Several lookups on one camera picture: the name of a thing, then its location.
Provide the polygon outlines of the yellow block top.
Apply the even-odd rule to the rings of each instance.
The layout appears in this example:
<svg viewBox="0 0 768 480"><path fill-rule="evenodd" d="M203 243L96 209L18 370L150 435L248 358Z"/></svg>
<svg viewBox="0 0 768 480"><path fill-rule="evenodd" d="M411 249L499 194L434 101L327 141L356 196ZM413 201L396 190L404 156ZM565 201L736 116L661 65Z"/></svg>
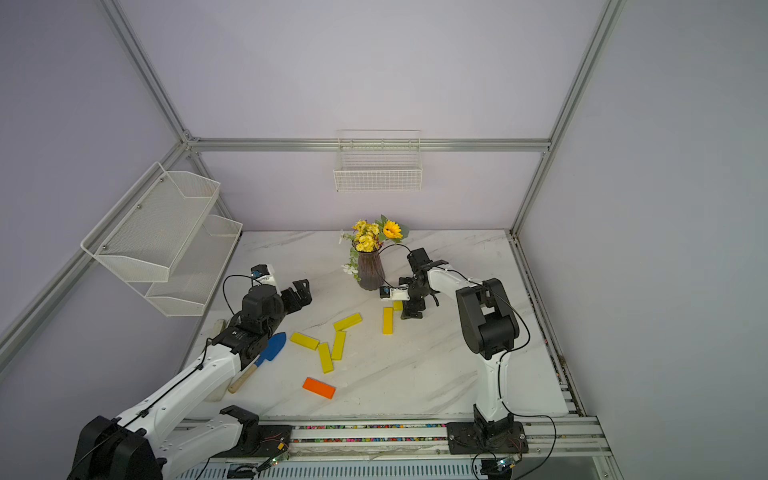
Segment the yellow block top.
<svg viewBox="0 0 768 480"><path fill-rule="evenodd" d="M354 315L351 315L347 318L344 318L342 320L339 320L334 323L334 329L337 332L345 331L348 328L351 328L353 326L356 326L362 322L363 318L360 313L356 313Z"/></svg>

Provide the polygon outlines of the orange block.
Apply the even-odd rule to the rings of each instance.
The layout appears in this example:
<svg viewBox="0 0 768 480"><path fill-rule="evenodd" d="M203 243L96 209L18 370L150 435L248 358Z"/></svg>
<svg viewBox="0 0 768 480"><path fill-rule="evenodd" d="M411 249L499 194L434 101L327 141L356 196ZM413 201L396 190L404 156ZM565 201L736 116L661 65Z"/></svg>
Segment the orange block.
<svg viewBox="0 0 768 480"><path fill-rule="evenodd" d="M334 386L310 377L305 379L302 388L328 400L332 400L336 393Z"/></svg>

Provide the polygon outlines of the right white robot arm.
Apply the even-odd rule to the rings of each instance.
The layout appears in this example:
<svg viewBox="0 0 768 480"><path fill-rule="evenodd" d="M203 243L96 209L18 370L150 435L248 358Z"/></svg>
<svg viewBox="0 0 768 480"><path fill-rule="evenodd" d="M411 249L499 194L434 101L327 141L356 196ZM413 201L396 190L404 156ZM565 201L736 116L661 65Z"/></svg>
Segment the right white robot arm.
<svg viewBox="0 0 768 480"><path fill-rule="evenodd" d="M421 319L428 297L446 295L455 301L462 337L479 360L477 400L473 405L475 429L485 436L498 435L514 423L504 404L501 375L506 355L515 350L520 336L518 313L511 306L502 282L496 278L474 280L445 260L432 260L423 248L407 255L412 275L382 293L402 303L401 318Z"/></svg>

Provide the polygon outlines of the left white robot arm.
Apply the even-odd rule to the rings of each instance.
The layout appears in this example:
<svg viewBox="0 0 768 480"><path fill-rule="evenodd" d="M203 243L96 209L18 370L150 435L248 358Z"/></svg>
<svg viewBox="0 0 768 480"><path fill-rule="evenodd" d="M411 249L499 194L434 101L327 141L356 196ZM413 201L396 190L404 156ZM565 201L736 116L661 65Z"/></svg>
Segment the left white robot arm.
<svg viewBox="0 0 768 480"><path fill-rule="evenodd" d="M177 427L254 364L286 315L311 301L306 279L283 291L270 276L252 286L232 324L207 340L190 366L137 405L112 419L97 416L81 430L69 478L174 479L222 453L276 453L284 435L262 432L259 416L235 405L190 430Z"/></svg>

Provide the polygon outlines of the dark ribbed vase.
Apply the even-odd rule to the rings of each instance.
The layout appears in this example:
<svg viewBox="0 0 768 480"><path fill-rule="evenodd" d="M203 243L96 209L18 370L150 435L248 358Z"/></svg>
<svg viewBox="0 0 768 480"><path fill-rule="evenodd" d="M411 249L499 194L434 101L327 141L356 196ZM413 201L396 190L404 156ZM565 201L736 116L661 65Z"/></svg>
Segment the dark ribbed vase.
<svg viewBox="0 0 768 480"><path fill-rule="evenodd" d="M385 283L385 273L378 251L358 255L358 284L366 291L376 291Z"/></svg>

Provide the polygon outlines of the yellow flower bouquet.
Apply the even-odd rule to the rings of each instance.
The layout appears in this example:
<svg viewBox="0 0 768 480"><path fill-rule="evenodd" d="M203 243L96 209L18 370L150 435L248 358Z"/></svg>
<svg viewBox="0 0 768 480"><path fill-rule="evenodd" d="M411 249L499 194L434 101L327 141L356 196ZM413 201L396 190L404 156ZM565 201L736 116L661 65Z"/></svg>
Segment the yellow flower bouquet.
<svg viewBox="0 0 768 480"><path fill-rule="evenodd" d="M384 215L373 221L357 221L351 231L340 232L339 243L349 244L349 260L342 266L343 271L359 280L363 259L373 259L389 246L402 245L409 234L408 226Z"/></svg>

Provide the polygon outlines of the lower white mesh shelf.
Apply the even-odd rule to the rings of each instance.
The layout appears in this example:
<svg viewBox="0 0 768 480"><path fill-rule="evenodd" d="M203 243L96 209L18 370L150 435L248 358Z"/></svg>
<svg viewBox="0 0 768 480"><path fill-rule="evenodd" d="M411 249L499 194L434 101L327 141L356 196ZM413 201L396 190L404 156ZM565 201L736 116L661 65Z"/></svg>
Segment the lower white mesh shelf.
<svg viewBox="0 0 768 480"><path fill-rule="evenodd" d="M242 234L240 222L208 215L167 282L142 294L166 317L204 315Z"/></svg>

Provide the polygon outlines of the white mesh shelf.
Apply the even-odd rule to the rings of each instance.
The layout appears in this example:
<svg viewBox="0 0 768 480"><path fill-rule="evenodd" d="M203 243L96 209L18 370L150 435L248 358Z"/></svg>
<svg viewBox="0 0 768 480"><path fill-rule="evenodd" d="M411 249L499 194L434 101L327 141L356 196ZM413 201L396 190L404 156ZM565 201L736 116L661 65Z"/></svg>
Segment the white mesh shelf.
<svg viewBox="0 0 768 480"><path fill-rule="evenodd" d="M126 283L165 283L218 200L220 183L156 163L81 241Z"/></svg>
<svg viewBox="0 0 768 480"><path fill-rule="evenodd" d="M240 222L208 215L167 282L142 294L166 317L204 315L242 234Z"/></svg>

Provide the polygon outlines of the upper white mesh shelf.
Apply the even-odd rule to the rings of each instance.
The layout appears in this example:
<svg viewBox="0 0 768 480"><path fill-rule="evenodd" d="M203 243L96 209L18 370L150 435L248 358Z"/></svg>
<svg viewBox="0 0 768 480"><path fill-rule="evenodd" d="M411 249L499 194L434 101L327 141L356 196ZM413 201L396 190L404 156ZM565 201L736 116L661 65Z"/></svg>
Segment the upper white mesh shelf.
<svg viewBox="0 0 768 480"><path fill-rule="evenodd" d="M220 183L156 163L81 241L126 283L165 283L218 200Z"/></svg>

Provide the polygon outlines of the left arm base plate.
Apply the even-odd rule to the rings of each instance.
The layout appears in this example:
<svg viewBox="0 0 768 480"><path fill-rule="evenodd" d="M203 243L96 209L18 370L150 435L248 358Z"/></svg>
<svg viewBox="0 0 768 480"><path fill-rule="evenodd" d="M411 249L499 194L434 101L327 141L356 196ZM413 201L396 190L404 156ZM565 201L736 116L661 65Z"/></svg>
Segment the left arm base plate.
<svg viewBox="0 0 768 480"><path fill-rule="evenodd" d="M290 425L245 427L234 451L241 457L277 457L288 450L292 431Z"/></svg>

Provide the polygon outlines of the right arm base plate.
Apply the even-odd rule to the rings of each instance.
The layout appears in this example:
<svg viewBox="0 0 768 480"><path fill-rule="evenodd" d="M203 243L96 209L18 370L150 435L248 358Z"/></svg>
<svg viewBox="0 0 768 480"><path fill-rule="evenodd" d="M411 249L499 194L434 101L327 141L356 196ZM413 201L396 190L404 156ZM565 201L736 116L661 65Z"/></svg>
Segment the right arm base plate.
<svg viewBox="0 0 768 480"><path fill-rule="evenodd" d="M473 422L450 422L446 425L447 442L452 455L462 454L526 454L529 452L523 424L507 422L501 429L482 432Z"/></svg>

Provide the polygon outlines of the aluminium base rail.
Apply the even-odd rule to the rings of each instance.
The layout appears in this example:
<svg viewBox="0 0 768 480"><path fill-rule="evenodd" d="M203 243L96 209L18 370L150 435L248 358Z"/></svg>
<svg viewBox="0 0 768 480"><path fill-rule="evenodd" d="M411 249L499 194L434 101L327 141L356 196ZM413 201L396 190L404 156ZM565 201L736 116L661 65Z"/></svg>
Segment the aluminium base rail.
<svg viewBox="0 0 768 480"><path fill-rule="evenodd" d="M526 454L452 455L438 420L297 422L277 457L222 453L179 479L620 479L622 473L594 417L521 421Z"/></svg>

